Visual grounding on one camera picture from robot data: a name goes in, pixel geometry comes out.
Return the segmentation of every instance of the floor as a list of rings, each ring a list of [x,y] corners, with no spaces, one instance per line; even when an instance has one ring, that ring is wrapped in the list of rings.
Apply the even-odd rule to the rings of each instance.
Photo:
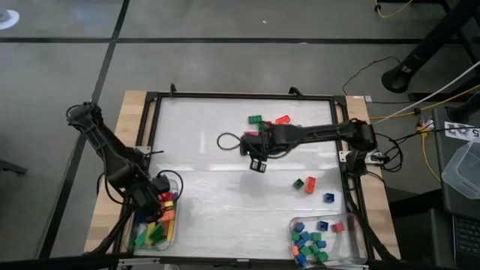
[[[0,31],[0,158],[28,168],[25,176],[0,174],[1,261],[38,256],[65,179],[73,184],[51,256],[83,252],[102,167],[89,144],[77,147],[80,159],[69,160],[77,156],[78,140],[65,121],[69,106],[92,98],[114,128],[125,90],[162,91],[170,83],[186,92],[286,93],[296,86],[304,94],[342,95],[341,86],[359,68],[386,56],[402,59],[415,47],[382,41],[423,38],[444,15],[438,4],[412,4],[381,19],[373,0],[136,0],[124,5],[122,21],[122,4],[1,3],[18,11],[20,21]],[[382,11],[399,7],[384,4]],[[146,38],[157,39],[145,43]],[[306,44],[294,38],[324,40]],[[346,87],[348,94],[406,101],[406,94],[393,94],[380,83],[381,74],[395,65],[384,61],[365,70]],[[432,92],[470,65],[461,46],[445,46],[416,74],[409,92]],[[368,110],[384,116],[404,106],[369,103]],[[379,124],[376,132],[400,137],[414,131],[415,123],[399,118]],[[381,149],[386,145],[380,140]],[[403,169],[384,173],[389,199],[438,188],[419,138],[406,142],[403,151]],[[427,153],[437,167],[433,138],[427,139]]]

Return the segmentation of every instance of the label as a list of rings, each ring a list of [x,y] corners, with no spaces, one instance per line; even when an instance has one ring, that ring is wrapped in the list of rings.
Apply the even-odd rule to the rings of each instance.
[[[472,128],[472,125],[469,124],[460,124],[460,123],[453,123],[449,121],[445,121],[445,128],[464,128],[464,129],[457,129],[457,130],[445,130],[445,136],[459,139],[459,140],[466,140],[471,141],[480,138],[480,128]]]

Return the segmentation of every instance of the yellow cable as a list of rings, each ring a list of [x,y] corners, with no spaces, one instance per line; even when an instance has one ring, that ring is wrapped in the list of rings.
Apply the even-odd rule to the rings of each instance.
[[[437,107],[437,106],[439,106],[439,105],[442,105],[442,104],[444,104],[445,102],[449,102],[449,101],[451,101],[451,100],[454,99],[454,98],[458,98],[458,97],[460,97],[461,95],[465,95],[466,93],[471,92],[471,91],[473,91],[473,90],[476,90],[476,89],[478,89],[478,88],[480,88],[480,85],[473,86],[472,88],[470,88],[470,89],[468,89],[468,90],[466,90],[466,91],[463,91],[463,92],[461,92],[460,94],[456,94],[456,95],[453,96],[453,97],[447,98],[447,99],[445,99],[445,100],[443,100],[443,101],[440,101],[440,102],[438,102],[438,103],[432,104],[432,105],[430,105],[430,106],[426,106],[426,107],[420,108],[420,111],[423,112],[423,111],[425,111],[425,110],[432,109],[432,108],[434,108],[434,107]],[[399,115],[392,116],[392,118],[404,117],[404,116],[411,116],[411,115],[413,115],[413,112],[402,113],[402,114],[399,114]],[[374,117],[370,117],[370,119],[384,119],[384,118],[387,118],[387,117],[388,117],[388,116],[374,116]]]
[[[408,3],[406,3],[403,7],[401,7],[399,10],[395,11],[394,13],[391,13],[389,15],[383,15],[382,12],[380,11],[380,7],[376,9],[376,12],[383,18],[383,19],[386,19],[386,18],[389,18],[389,17],[393,17],[395,14],[397,13],[400,13],[404,8],[407,7],[407,5],[410,5],[411,3],[413,2],[413,0],[410,0],[408,1]],[[375,0],[375,6],[377,7],[378,6],[378,0]]]
[[[421,134],[421,150],[423,151],[423,158],[425,159],[425,163],[427,164],[427,167],[430,170],[430,172],[433,174],[433,176],[435,176],[436,180],[441,182],[440,177],[438,177],[438,175],[434,172],[434,169],[432,169],[432,167],[428,163],[427,152],[425,151],[425,137],[427,137],[427,134],[428,133],[422,133]]]

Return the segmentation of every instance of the white board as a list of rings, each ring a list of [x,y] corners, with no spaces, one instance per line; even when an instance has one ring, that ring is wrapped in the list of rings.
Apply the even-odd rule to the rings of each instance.
[[[219,134],[240,137],[255,131],[248,116],[274,121],[289,115],[294,125],[332,123],[330,103],[306,100],[162,98],[151,175],[175,170],[184,179],[175,242],[163,252],[136,255],[291,259],[289,222],[295,217],[335,215],[346,211],[334,142],[300,145],[286,157],[269,160],[265,173],[249,170],[250,158],[239,150],[217,147]],[[222,146],[237,144],[225,137]],[[293,182],[317,178],[316,191],[295,190]],[[324,193],[335,202],[323,202]]]

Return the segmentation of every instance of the blue lego block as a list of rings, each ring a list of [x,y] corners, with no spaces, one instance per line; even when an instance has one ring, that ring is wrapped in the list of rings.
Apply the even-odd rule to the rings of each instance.
[[[295,246],[297,246],[298,248],[301,248],[304,245],[305,245],[305,240],[304,239],[300,239],[300,240],[295,242]]]
[[[307,231],[304,231],[300,233],[300,238],[304,239],[305,241],[308,241],[310,240],[310,233],[308,233]]]
[[[298,264],[303,265],[305,262],[307,262],[307,258],[302,253],[300,253],[299,255],[297,255],[297,262]]]
[[[325,221],[319,221],[316,224],[316,229],[319,230],[319,231],[322,231],[322,232],[326,232],[326,231],[329,230],[329,223],[327,223]]]
[[[296,231],[296,232],[301,232],[303,229],[305,228],[305,225],[302,223],[302,222],[298,222],[297,224],[295,224],[295,226],[293,227],[293,229]]]
[[[333,203],[335,201],[335,195],[332,193],[325,193],[325,195],[323,195],[323,201],[325,203]]]
[[[326,241],[318,241],[316,243],[316,245],[318,246],[318,248],[326,248],[327,247],[327,242]]]

